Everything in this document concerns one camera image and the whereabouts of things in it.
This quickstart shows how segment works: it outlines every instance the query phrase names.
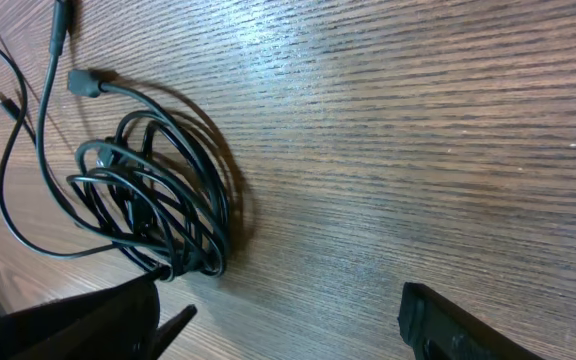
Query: usb connector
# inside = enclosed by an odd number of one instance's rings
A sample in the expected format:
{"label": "usb connector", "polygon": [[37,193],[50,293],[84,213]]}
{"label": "usb connector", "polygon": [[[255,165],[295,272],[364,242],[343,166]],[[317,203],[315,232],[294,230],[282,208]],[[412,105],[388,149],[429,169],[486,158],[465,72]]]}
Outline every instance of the usb connector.
{"label": "usb connector", "polygon": [[[19,121],[19,114],[21,114],[21,109],[19,109],[19,106],[17,106],[17,104],[15,104],[15,102],[12,99],[9,99],[8,97],[6,97],[6,95],[4,95],[1,92],[0,92],[0,106],[2,109],[4,109],[6,114],[8,114],[8,116],[12,121],[15,122]],[[23,127],[24,129],[26,129],[28,136],[30,136],[32,143],[36,145],[37,139],[35,139],[35,132],[32,131],[32,129],[26,122],[26,119],[21,119],[21,122],[23,123]]]}

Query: black object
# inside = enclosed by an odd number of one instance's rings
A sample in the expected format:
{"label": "black object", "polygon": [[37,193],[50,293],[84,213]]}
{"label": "black object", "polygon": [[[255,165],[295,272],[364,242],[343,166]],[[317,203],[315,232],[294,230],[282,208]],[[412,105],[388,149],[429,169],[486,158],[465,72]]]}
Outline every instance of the black object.
{"label": "black object", "polygon": [[[0,209],[8,229],[31,250],[53,258],[73,259],[118,249],[146,272],[161,266],[170,267],[171,271],[163,280],[170,281],[188,271],[200,271],[209,276],[221,275],[226,268],[226,256],[230,249],[230,207],[226,189],[204,145],[188,130],[179,126],[153,99],[133,89],[105,82],[94,72],[71,71],[68,88],[74,94],[97,97],[103,93],[114,93],[128,96],[144,104],[147,110],[131,112],[119,122],[113,136],[107,140],[85,142],[75,153],[80,174],[68,176],[66,181],[86,210],[94,216],[96,224],[86,221],[77,213],[53,178],[46,160],[44,127],[59,56],[72,16],[71,0],[55,1],[50,61],[39,102],[36,131],[30,128],[26,120],[28,95],[23,74],[14,61],[0,50],[0,58],[14,72],[21,90],[21,106],[0,93],[1,107],[16,121],[0,162]],[[150,122],[141,149],[137,151],[128,147],[124,130],[139,119],[149,119]],[[4,180],[8,160],[22,126],[35,143],[40,173],[59,207],[75,225],[108,239],[109,244],[75,253],[58,253],[35,245],[16,227],[6,206]],[[182,180],[181,175],[174,174],[155,161],[153,138],[158,132],[164,135],[189,165],[189,179]],[[84,156],[91,150],[97,151],[99,161],[96,168],[88,169]],[[98,186],[108,190],[121,212],[125,227],[121,227],[119,221],[111,215]],[[138,248],[148,249],[149,253]]]}
{"label": "black object", "polygon": [[0,317],[0,360],[157,359],[197,313],[157,329],[158,268],[123,285]]}
{"label": "black object", "polygon": [[423,284],[404,284],[399,328],[417,360],[539,360]]}

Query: wood grain surface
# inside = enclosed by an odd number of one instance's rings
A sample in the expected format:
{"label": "wood grain surface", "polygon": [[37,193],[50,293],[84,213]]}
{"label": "wood grain surface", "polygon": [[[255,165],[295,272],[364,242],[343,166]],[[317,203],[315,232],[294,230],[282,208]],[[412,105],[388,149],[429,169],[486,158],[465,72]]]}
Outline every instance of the wood grain surface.
{"label": "wood grain surface", "polygon": [[[412,359],[397,314],[416,281],[546,359],[576,360],[576,0],[80,5],[46,129],[60,181],[81,142],[140,109],[66,90],[68,70],[95,68],[172,109],[192,100],[241,200],[226,274],[159,286],[163,319],[199,309],[165,358]],[[51,16],[50,0],[0,0],[36,95]],[[0,62],[0,91],[15,85]],[[11,128],[0,110],[0,156]],[[42,246],[105,243],[58,209],[26,137],[6,195]],[[36,255],[0,217],[15,309],[137,274],[118,252]]]}

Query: cable plug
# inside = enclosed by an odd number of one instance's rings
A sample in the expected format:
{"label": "cable plug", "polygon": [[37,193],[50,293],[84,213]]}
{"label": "cable plug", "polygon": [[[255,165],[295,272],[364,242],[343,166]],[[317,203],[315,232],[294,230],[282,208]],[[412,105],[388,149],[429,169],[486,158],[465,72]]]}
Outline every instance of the cable plug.
{"label": "cable plug", "polygon": [[66,33],[72,23],[73,5],[70,0],[55,0],[52,13],[52,32],[50,35],[50,54],[61,56],[66,41]]}
{"label": "cable plug", "polygon": [[97,97],[100,86],[101,78],[93,71],[75,69],[68,73],[68,90],[75,95]]}
{"label": "cable plug", "polygon": [[17,106],[17,104],[15,104],[15,102],[12,99],[7,98],[6,95],[0,93],[0,106],[2,109],[4,109],[6,114],[10,116],[10,119],[12,121],[17,121],[21,110],[19,109],[19,106]]}

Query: black cable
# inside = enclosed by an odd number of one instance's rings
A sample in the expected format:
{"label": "black cable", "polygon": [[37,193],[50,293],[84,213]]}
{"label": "black cable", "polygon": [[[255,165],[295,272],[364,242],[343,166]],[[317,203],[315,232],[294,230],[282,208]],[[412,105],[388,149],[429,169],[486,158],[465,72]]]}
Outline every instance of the black cable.
{"label": "black cable", "polygon": [[[14,101],[0,95],[0,103],[16,123],[0,163],[0,209],[10,232],[24,245],[42,255],[59,259],[73,259],[111,249],[119,249],[128,259],[144,271],[169,266],[165,280],[188,271],[201,271],[210,276],[221,275],[229,252],[228,215],[229,203],[226,190],[210,157],[203,146],[157,102],[146,95],[119,85],[103,82],[94,74],[74,70],[69,74],[69,89],[78,95],[96,97],[101,92],[129,96],[147,106],[147,111],[126,115],[119,123],[113,137],[83,143],[75,152],[80,174],[71,175],[66,181],[86,209],[95,216],[97,224],[84,220],[51,177],[44,148],[44,127],[59,55],[69,24],[70,4],[65,0],[55,2],[53,37],[50,46],[50,63],[46,71],[44,89],[40,99],[34,143],[40,173],[59,206],[75,224],[92,231],[111,244],[74,253],[57,253],[45,250],[25,238],[17,229],[8,212],[4,197],[6,167],[22,126],[31,138],[32,130],[26,123],[28,95],[23,75],[17,65],[0,50],[0,57],[13,70],[21,89],[21,108]],[[142,147],[139,151],[128,147],[124,130],[138,119],[147,118]],[[186,159],[196,175],[199,185],[191,188],[186,182],[153,159],[153,137],[159,132]],[[97,150],[98,167],[88,169],[84,157],[90,150]],[[97,186],[105,186],[120,210],[128,231],[122,230],[108,211]],[[138,250],[145,248],[154,256]]]}

